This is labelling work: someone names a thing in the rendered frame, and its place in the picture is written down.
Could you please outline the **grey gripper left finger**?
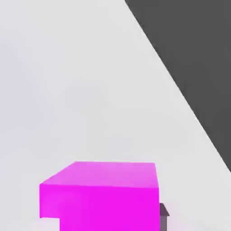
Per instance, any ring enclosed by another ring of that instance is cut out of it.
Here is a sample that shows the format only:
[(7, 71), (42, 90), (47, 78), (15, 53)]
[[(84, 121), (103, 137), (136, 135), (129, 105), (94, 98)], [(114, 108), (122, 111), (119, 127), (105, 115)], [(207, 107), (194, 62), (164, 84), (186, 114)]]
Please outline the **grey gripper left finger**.
[(28, 225), (28, 231), (60, 231), (58, 218), (39, 218)]

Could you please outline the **small magenta cube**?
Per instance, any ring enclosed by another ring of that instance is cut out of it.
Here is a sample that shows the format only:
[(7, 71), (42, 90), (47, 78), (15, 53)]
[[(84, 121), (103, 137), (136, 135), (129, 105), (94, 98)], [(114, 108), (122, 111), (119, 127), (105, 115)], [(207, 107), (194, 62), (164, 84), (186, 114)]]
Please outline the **small magenta cube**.
[(60, 231), (160, 231), (154, 163), (75, 162), (40, 184), (39, 204)]

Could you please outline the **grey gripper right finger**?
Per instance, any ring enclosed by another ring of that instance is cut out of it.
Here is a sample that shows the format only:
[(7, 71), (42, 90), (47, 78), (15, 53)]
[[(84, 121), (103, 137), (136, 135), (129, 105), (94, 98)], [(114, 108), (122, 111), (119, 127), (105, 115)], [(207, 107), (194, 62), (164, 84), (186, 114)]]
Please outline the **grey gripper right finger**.
[(160, 231), (180, 231), (180, 211), (160, 203)]

